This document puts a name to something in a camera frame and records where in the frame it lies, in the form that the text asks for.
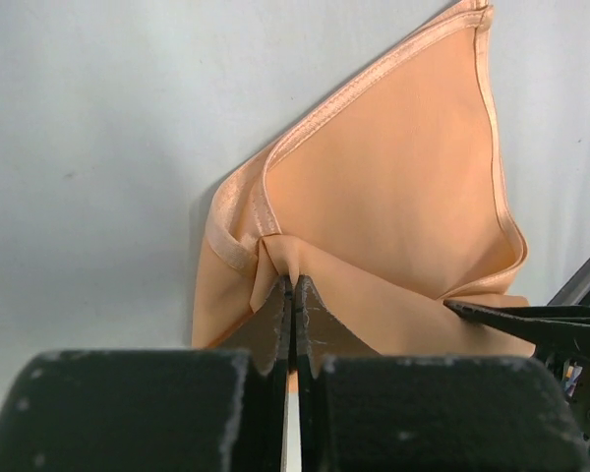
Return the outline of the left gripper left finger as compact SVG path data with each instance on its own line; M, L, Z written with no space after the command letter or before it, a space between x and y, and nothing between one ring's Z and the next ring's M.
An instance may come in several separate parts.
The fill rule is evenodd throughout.
M217 349L56 350L0 409L0 471L280 471L293 288Z

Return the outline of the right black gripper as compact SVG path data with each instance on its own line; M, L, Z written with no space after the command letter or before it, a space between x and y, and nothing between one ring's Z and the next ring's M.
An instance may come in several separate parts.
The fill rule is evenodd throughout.
M567 354L590 354L590 307L493 308L447 300L444 305L467 322L486 325L536 345L540 361L563 389L590 456L590 362Z

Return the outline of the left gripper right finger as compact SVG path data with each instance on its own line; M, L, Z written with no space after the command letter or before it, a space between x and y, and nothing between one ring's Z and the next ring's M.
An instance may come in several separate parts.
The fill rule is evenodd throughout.
M293 327L306 471L590 471L561 388L534 359L380 356L306 276Z

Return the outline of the orange cloth napkin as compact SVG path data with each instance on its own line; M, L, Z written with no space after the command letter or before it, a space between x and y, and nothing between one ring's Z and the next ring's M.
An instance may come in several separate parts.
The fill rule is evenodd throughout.
M206 221L194 348L256 319L278 279L311 278L337 333L383 355L528 357L459 299L522 307L527 257L506 199L488 54L493 8L461 1L235 170Z

